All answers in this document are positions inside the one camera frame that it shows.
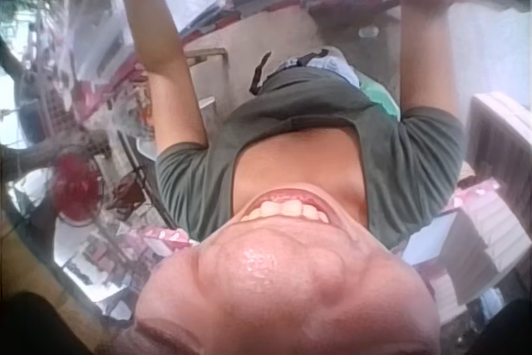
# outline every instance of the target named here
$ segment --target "floor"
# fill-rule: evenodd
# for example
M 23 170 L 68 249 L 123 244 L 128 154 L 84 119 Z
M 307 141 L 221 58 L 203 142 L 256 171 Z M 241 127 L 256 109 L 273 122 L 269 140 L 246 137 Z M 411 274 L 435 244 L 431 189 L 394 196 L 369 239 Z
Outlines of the floor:
M 450 21 L 461 119 L 466 122 L 470 99 L 477 92 L 505 91 L 528 106 L 530 14 L 458 4 L 451 9 Z M 324 27 L 306 11 L 291 7 L 260 13 L 189 44 L 187 50 L 225 47 L 229 53 L 227 64 L 221 57 L 215 57 L 192 68 L 198 98 L 216 98 L 217 112 L 214 119 L 209 119 L 209 133 L 214 135 L 220 122 L 252 97 L 249 86 L 254 68 L 269 51 L 273 55 L 264 76 L 289 57 L 304 55 L 325 44 L 337 46 L 353 65 L 396 94 L 400 81 L 399 23 L 390 16 L 381 16 L 375 23 L 379 35 L 360 38 L 358 27 L 342 30 Z M 100 322 L 64 293 L 16 234 L 2 240 L 2 256 L 4 294 L 38 291 L 59 309 L 90 348 L 106 336 Z

